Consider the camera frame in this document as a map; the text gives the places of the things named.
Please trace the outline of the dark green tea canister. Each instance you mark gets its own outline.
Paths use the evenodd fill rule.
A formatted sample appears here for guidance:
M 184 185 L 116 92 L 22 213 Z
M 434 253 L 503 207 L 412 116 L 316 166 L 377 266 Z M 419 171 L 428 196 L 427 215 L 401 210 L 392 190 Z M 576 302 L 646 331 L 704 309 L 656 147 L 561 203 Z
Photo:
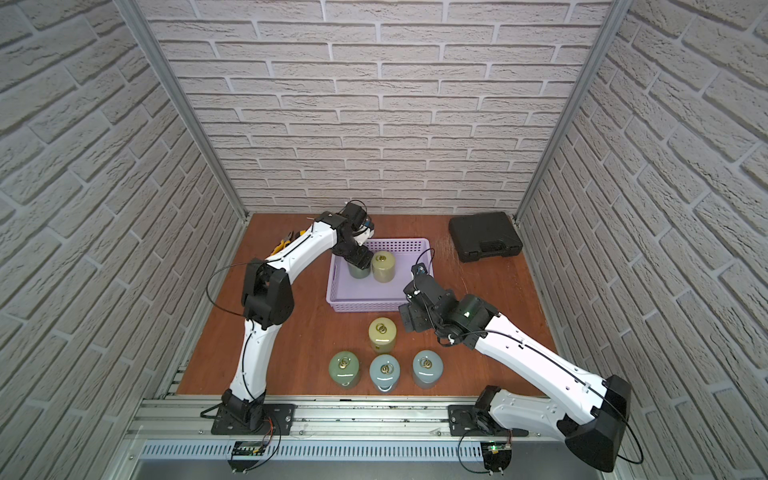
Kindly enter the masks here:
M 350 276 L 354 279 L 364 279 L 368 277 L 371 273 L 370 267 L 359 268 L 352 264 L 348 264 L 347 267 L 348 267 Z

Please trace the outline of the yellow-green tea canister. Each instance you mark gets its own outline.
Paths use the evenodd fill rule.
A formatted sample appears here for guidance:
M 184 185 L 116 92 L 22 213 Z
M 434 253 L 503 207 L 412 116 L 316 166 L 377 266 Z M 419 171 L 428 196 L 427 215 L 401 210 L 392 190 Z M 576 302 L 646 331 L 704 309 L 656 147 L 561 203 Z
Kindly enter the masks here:
M 374 352 L 387 354 L 395 347 L 397 327 L 390 318 L 378 317 L 369 325 L 368 338 Z
M 396 258 L 392 252 L 377 251 L 371 259 L 371 273 L 379 283 L 391 282 L 396 274 Z

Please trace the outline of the light blue tea canister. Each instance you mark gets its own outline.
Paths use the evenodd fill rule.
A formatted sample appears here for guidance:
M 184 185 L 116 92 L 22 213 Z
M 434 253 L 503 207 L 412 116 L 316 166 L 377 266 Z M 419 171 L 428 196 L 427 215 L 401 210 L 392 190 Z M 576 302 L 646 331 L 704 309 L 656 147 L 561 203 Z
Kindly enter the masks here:
M 419 351 L 412 361 L 412 375 L 415 384 L 422 389 L 434 387 L 444 373 L 441 357 L 432 350 Z

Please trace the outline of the blue-grey tea canister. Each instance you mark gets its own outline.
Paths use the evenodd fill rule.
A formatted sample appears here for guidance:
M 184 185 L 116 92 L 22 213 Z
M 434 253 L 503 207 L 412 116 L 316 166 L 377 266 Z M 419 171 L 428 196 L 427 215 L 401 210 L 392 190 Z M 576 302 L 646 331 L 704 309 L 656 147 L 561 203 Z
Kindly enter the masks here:
M 400 364 L 392 355 L 378 355 L 370 364 L 369 375 L 379 392 L 391 393 L 396 388 L 401 376 Z

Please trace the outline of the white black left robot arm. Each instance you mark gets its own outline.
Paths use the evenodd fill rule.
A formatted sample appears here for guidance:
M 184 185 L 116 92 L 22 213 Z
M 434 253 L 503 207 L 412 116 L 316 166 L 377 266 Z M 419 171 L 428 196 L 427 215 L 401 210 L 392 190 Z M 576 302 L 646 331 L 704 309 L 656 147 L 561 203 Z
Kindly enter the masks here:
M 338 212 L 320 214 L 269 257 L 246 264 L 244 340 L 236 373 L 222 395 L 222 409 L 240 424 L 255 430 L 264 421 L 267 368 L 277 334 L 294 310 L 293 282 L 327 251 L 356 268 L 369 267 L 373 253 L 365 242 L 373 235 L 365 208 L 349 202 Z

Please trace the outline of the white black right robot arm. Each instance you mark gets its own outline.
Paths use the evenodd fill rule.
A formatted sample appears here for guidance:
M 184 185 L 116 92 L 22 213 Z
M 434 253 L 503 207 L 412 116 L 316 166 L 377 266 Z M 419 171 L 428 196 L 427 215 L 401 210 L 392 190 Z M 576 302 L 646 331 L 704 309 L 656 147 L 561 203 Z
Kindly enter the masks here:
M 520 397 L 496 387 L 479 396 L 481 428 L 538 430 L 561 440 L 585 464 L 614 470 L 628 427 L 632 387 L 618 375 L 602 378 L 533 340 L 500 310 L 475 296 L 458 299 L 430 275 L 404 289 L 399 308 L 409 332 L 433 331 L 441 345 L 468 348 L 513 370 L 548 397 L 548 412 L 524 409 Z

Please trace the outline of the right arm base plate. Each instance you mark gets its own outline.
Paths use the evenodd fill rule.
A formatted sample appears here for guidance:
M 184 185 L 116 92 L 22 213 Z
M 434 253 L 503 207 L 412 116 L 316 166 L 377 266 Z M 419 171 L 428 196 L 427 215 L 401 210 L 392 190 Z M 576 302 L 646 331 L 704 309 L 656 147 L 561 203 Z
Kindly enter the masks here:
M 493 420 L 488 412 L 478 410 L 474 405 L 453 404 L 447 407 L 448 424 L 452 437 L 470 435 L 528 437 L 529 431 L 518 428 L 504 428 Z

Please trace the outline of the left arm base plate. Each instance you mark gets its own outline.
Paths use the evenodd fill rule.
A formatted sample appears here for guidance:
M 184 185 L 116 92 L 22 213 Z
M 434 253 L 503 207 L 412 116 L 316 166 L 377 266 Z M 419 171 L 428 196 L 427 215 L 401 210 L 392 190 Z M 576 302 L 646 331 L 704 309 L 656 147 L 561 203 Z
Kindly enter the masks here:
M 211 434 L 264 435 L 273 429 L 275 435 L 289 435 L 295 410 L 295 404 L 267 403 L 245 414 L 240 414 L 219 404 L 213 417 Z

